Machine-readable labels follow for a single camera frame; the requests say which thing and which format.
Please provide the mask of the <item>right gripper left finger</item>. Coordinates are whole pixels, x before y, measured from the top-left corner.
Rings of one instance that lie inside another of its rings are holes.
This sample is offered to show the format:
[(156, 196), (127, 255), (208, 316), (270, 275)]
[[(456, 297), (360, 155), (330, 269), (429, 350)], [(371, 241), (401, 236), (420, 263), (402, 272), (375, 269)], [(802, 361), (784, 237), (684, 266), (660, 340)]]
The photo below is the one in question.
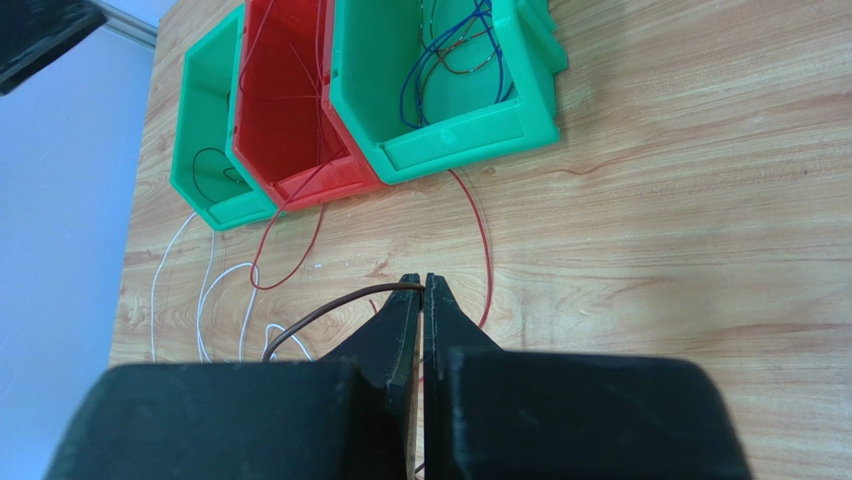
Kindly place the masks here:
[(70, 421), (50, 479), (406, 479), (412, 473), (415, 274), (316, 361), (129, 364)]

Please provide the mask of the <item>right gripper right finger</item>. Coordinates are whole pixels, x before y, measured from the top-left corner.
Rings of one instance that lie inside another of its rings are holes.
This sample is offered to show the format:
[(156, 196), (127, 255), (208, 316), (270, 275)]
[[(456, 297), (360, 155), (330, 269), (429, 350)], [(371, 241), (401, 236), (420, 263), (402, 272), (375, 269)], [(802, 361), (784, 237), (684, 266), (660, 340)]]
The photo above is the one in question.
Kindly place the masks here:
[(429, 274), (429, 479), (748, 479), (725, 402), (674, 358), (505, 350)]

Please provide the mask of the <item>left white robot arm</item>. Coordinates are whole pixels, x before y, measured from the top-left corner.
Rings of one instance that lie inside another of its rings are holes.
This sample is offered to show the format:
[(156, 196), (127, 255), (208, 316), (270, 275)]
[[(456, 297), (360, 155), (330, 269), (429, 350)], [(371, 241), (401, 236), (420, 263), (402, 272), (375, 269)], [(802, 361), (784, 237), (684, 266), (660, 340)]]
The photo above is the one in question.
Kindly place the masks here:
[(11, 93), (106, 21), (93, 1), (2, 0), (1, 94)]

